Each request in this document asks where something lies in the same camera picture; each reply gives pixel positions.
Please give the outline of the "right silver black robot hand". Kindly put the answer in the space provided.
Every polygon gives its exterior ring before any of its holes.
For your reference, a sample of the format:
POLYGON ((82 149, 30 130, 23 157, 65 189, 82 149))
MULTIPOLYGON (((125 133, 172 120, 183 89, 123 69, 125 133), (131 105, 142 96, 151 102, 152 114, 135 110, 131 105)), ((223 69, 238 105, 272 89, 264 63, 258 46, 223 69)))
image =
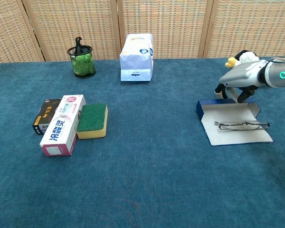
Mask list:
POLYGON ((242 63, 224 74, 219 79, 214 94, 217 99, 227 99, 226 92, 236 103, 245 102, 255 91, 265 85, 261 78, 264 74, 268 61, 258 60, 242 63))

